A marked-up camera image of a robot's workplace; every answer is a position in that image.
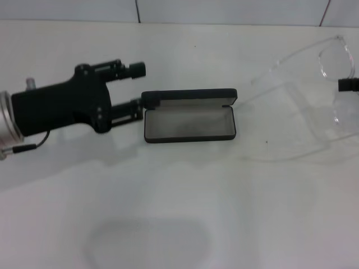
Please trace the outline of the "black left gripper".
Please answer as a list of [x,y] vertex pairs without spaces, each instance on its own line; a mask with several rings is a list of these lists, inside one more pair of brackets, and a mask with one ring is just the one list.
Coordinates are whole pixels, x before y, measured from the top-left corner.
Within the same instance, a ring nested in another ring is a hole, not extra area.
[[115,59],[79,65],[65,82],[13,94],[15,123],[27,137],[73,124],[87,124],[96,133],[107,133],[111,127],[142,121],[141,98],[112,106],[106,84],[145,76],[144,62],[126,66]]

